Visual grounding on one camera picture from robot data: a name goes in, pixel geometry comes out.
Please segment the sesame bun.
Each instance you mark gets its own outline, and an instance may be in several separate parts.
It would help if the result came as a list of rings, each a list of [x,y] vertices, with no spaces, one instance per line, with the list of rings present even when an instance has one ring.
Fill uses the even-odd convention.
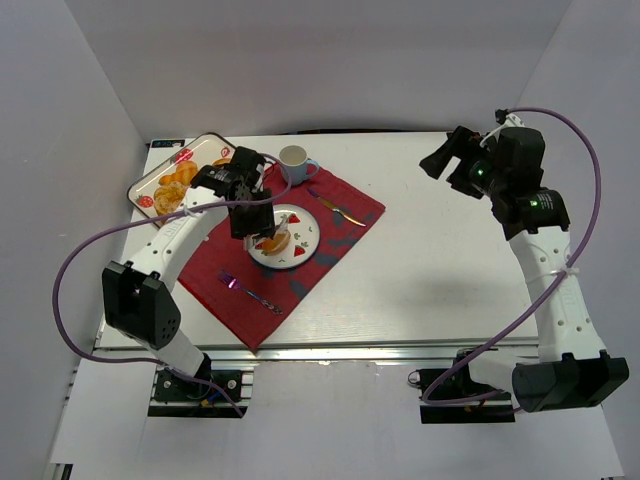
[[[265,238],[255,245],[255,249],[262,255],[273,256],[283,251],[290,242],[291,233],[288,230],[276,233],[272,238]]]

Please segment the metal tongs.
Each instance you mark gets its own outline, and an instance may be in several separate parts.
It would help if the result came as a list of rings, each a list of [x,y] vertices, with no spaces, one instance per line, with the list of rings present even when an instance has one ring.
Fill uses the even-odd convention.
[[[280,242],[279,236],[283,236],[288,232],[290,217],[290,214],[282,214],[280,217],[280,222],[276,225],[273,234],[254,237],[252,239],[252,246],[256,249],[263,249],[264,244],[270,245],[271,243]]]

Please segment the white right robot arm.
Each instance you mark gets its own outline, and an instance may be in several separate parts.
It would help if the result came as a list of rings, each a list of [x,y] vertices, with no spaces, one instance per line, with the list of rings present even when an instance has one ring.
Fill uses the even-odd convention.
[[[573,247],[564,199],[543,184],[543,135],[527,127],[520,112],[496,111],[497,126],[485,135],[458,126],[420,162],[421,169],[437,179],[458,159],[448,183],[466,196],[489,199],[531,300],[511,324],[484,344],[459,353],[452,366],[424,388],[421,400],[429,407],[481,403],[508,394],[527,413],[591,408],[629,378],[626,360],[609,355],[594,327],[575,268],[600,212],[597,154],[573,122],[555,111],[545,112],[578,136],[592,162],[591,217]]]

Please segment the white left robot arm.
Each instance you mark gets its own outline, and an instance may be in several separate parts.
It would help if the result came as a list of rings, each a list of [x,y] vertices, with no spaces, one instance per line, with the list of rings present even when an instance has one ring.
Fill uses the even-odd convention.
[[[211,361],[182,332],[172,291],[190,258],[224,220],[230,222],[234,240],[249,243],[274,235],[271,191],[263,185],[266,164],[260,153],[238,147],[229,163],[202,167],[155,236],[129,259],[110,262],[102,272],[106,323],[172,370],[193,399],[211,389]]]

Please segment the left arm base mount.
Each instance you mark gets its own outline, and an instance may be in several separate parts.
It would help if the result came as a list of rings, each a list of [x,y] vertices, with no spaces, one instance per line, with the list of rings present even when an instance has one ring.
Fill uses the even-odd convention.
[[[252,394],[253,373],[247,370],[213,370],[212,383],[220,387],[245,413]],[[158,370],[151,389],[148,416],[152,418],[238,418],[233,405],[215,388],[189,384],[166,369]]]

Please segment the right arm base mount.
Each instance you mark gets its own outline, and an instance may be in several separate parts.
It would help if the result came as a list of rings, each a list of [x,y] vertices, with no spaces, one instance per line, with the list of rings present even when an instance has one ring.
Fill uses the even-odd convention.
[[[407,348],[406,361],[412,364],[408,385],[420,395],[426,393],[439,376],[475,349],[468,345],[460,349],[453,345]],[[467,366],[438,383],[429,399],[428,403],[419,401],[423,425],[507,424],[515,422],[519,412],[510,394],[494,394],[490,386],[473,382]]]

